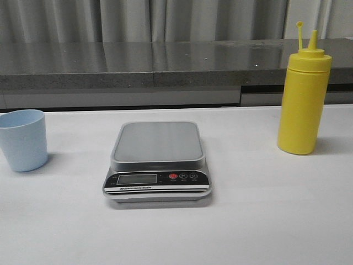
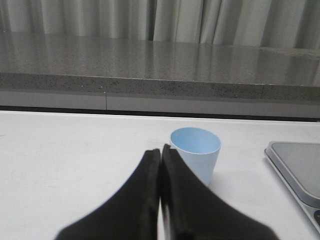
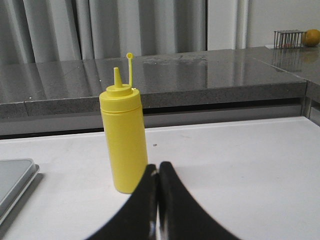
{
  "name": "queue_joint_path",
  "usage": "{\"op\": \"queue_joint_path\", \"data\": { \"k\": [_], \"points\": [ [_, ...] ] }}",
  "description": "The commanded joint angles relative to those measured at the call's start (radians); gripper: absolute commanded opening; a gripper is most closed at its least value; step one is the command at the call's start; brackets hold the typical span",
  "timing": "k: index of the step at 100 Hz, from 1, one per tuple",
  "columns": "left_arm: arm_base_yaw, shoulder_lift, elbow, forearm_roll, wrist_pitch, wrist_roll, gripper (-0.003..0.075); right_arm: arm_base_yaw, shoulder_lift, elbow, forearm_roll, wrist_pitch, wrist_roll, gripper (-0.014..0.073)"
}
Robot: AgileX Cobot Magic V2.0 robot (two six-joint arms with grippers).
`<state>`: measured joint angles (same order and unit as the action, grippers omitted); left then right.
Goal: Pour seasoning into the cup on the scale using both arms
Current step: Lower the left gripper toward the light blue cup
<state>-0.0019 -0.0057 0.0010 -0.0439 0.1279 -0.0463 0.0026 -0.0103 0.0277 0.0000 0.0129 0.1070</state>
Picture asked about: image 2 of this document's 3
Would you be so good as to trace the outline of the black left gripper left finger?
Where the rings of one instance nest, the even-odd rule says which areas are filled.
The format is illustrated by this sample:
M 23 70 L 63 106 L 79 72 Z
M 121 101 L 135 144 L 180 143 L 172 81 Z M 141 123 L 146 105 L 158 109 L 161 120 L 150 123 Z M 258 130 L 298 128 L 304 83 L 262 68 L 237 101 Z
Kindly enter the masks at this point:
M 159 149 L 145 151 L 134 172 L 108 201 L 63 228 L 56 239 L 157 239 L 160 163 Z

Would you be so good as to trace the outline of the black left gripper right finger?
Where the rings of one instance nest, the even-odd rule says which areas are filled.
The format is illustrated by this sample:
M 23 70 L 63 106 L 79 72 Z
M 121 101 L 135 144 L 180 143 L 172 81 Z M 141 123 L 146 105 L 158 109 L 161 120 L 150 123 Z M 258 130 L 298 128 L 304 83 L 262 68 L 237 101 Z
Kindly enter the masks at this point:
M 204 185 L 178 151 L 165 145 L 160 196 L 168 240 L 276 240 L 268 226 L 228 205 Z

